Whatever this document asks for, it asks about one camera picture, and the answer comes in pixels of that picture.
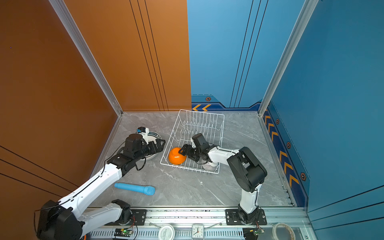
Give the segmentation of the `white plate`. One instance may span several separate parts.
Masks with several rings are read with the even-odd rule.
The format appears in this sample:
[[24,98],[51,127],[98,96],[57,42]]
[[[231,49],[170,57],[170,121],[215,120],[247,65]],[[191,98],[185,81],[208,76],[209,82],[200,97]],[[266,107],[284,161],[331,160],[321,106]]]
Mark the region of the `white plate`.
[[[149,132],[149,134],[148,134],[148,140],[149,140],[149,142],[148,142],[147,144],[149,144],[149,143],[152,142],[152,141],[155,141],[156,139],[162,139],[162,137],[161,137],[158,133],[156,133],[156,132]],[[151,160],[151,159],[153,159],[157,154],[148,155],[148,156],[146,157],[146,159],[147,159],[147,160]]]

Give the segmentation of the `orange bowl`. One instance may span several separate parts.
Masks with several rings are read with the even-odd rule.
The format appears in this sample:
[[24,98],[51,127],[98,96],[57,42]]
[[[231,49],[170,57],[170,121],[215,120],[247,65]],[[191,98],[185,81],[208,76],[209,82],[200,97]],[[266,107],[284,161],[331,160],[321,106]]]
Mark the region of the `orange bowl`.
[[181,148],[173,148],[170,150],[168,160],[172,165],[181,165],[187,160],[186,156],[179,153],[180,150]]

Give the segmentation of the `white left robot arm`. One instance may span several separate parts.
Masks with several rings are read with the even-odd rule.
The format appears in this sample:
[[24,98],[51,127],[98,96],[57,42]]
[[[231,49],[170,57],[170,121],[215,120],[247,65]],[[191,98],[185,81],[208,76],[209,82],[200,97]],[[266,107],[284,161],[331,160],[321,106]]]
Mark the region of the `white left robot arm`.
[[133,221],[130,204],[113,200],[107,206],[85,213],[89,205],[109,186],[120,180],[137,162],[162,152],[166,141],[148,141],[147,133],[129,135],[104,167],[72,193],[59,201],[48,201],[39,209],[34,220],[36,236],[40,240],[80,240],[91,231],[109,223],[126,225]]

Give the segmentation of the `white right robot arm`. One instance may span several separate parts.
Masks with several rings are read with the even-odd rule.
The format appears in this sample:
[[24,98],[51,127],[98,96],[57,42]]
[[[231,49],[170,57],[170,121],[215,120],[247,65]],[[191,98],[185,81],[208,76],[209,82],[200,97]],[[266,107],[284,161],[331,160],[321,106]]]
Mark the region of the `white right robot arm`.
[[199,147],[185,144],[182,148],[173,149],[170,157],[174,159],[190,158],[206,171],[210,171],[219,164],[229,166],[242,189],[237,210],[238,216],[235,217],[234,222],[243,225],[267,225],[265,212],[259,206],[258,200],[262,184],[268,173],[249,148],[229,150],[211,144]]

